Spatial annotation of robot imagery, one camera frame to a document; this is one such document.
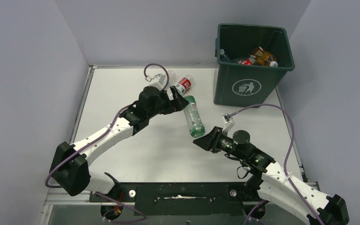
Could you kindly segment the white blue label bottle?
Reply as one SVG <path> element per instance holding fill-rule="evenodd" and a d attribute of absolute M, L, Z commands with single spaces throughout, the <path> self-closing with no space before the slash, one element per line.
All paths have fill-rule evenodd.
<path fill-rule="evenodd" d="M 177 74 L 173 71 L 173 70 L 167 70 L 168 74 L 169 74 L 169 86 L 173 86 L 176 84 L 177 80 L 178 80 L 178 76 Z"/>

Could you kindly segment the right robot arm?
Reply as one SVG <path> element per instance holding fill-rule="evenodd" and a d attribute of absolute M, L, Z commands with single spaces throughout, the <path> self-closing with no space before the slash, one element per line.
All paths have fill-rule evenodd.
<path fill-rule="evenodd" d="M 245 130 L 228 137 L 222 128 L 214 127 L 207 135 L 193 140 L 205 151 L 223 151 L 249 169 L 252 177 L 246 182 L 245 194 L 271 202 L 291 213 L 307 225 L 346 225 L 350 218 L 345 200 L 339 195 L 329 196 L 292 174 L 250 142 Z"/>

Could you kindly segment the green label tea bottle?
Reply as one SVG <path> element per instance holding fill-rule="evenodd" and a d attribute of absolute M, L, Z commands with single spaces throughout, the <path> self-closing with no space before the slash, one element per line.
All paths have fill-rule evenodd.
<path fill-rule="evenodd" d="M 205 126 L 200 118 L 196 100 L 193 96 L 185 96 L 184 98 L 189 102 L 187 107 L 183 110 L 189 133 L 193 138 L 202 137 L 205 135 Z"/>

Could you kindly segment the aluminium front rail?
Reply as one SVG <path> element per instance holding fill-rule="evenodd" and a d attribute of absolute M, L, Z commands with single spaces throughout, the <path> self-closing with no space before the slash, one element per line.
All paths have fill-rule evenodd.
<path fill-rule="evenodd" d="M 89 191 L 82 191 L 76 196 L 70 196 L 64 189 L 57 188 L 48 191 L 44 205 L 116 205 L 116 203 L 107 200 L 90 202 Z"/>

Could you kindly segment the blue label water bottle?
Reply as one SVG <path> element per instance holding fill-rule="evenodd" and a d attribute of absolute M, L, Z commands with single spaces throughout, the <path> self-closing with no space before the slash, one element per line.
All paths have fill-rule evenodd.
<path fill-rule="evenodd" d="M 220 55 L 220 59 L 221 61 L 227 62 L 230 60 L 230 58 L 228 57 L 228 55 L 225 53 L 224 49 L 219 49 L 219 55 Z"/>

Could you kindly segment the red gold label bottle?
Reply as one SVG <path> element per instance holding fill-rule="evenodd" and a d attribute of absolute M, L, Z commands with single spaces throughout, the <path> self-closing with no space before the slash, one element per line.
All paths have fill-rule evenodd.
<path fill-rule="evenodd" d="M 276 56 L 264 50 L 262 47 L 255 48 L 251 55 L 254 56 L 255 61 L 261 66 L 278 67 Z"/>

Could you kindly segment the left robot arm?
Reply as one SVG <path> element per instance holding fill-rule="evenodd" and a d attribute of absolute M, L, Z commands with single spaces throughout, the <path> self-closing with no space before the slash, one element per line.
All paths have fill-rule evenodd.
<path fill-rule="evenodd" d="M 120 109 L 113 121 L 93 135 L 56 148 L 48 178 L 53 178 L 70 196 L 82 191 L 109 193 L 115 181 L 109 175 L 91 172 L 89 166 L 119 142 L 130 138 L 148 126 L 156 115 L 183 111 L 189 102 L 174 87 L 168 91 L 147 86 L 138 100 Z"/>

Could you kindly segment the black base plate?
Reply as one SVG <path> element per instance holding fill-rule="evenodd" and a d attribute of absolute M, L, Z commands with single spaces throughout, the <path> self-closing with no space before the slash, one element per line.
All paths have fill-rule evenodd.
<path fill-rule="evenodd" d="M 261 200 L 244 182 L 125 183 L 106 194 L 146 216 L 242 216 Z"/>

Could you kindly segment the dark green trash bin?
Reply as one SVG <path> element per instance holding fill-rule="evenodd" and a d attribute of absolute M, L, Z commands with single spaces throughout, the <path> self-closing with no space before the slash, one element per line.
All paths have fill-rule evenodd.
<path fill-rule="evenodd" d="M 249 57 L 259 46 L 276 56 L 278 67 L 236 63 L 237 59 Z M 219 49 L 225 50 L 229 61 L 221 61 Z M 287 31 L 281 27 L 221 23 L 217 27 L 215 50 L 213 102 L 216 105 L 257 106 L 295 68 Z"/>

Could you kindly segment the red label water bottle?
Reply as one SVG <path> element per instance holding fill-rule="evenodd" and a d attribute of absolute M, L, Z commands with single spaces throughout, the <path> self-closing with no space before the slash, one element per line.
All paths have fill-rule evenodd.
<path fill-rule="evenodd" d="M 175 84 L 177 91 L 184 95 L 194 84 L 194 78 L 191 75 L 186 75 Z"/>

